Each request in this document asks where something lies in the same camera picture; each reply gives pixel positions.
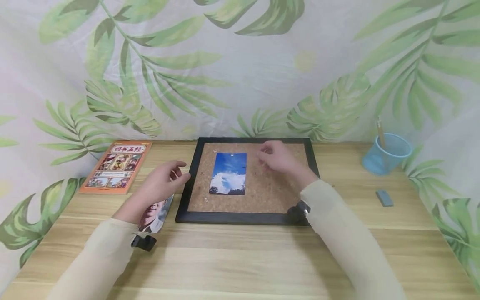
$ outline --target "blue sky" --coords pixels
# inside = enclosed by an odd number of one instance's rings
[[[210,186],[218,187],[220,193],[241,189],[247,172],[246,153],[217,153]]]

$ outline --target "hand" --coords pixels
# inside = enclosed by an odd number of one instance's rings
[[[157,166],[113,218],[138,224],[148,207],[167,199],[190,179],[190,173],[182,174],[179,168],[186,165],[183,161],[172,160]]]
[[[302,189],[318,180],[317,175],[308,166],[299,162],[281,141],[265,142],[257,156],[260,162],[270,169],[293,176]]]
[[[190,179],[190,173],[182,174],[179,168],[186,165],[183,161],[171,160],[157,166],[134,196],[145,202],[146,207],[167,199]]]

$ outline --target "fabric backdrop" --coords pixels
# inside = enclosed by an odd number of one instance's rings
[[[115,139],[372,141],[377,116],[480,287],[480,1],[1,2],[0,291]]]

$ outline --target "eraser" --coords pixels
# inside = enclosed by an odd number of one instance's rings
[[[375,194],[377,194],[378,199],[380,199],[380,202],[384,207],[393,206],[392,198],[390,198],[390,195],[386,190],[378,190]]]

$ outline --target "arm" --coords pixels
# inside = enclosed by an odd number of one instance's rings
[[[407,299],[377,241],[332,186],[298,162],[280,141],[266,142],[258,157],[298,183],[302,200],[311,208],[310,225],[349,277],[359,299]]]
[[[184,166],[184,162],[170,161],[155,168],[113,218],[98,225],[47,300],[106,299],[133,253],[131,242],[142,214],[187,182],[190,174],[179,169]]]

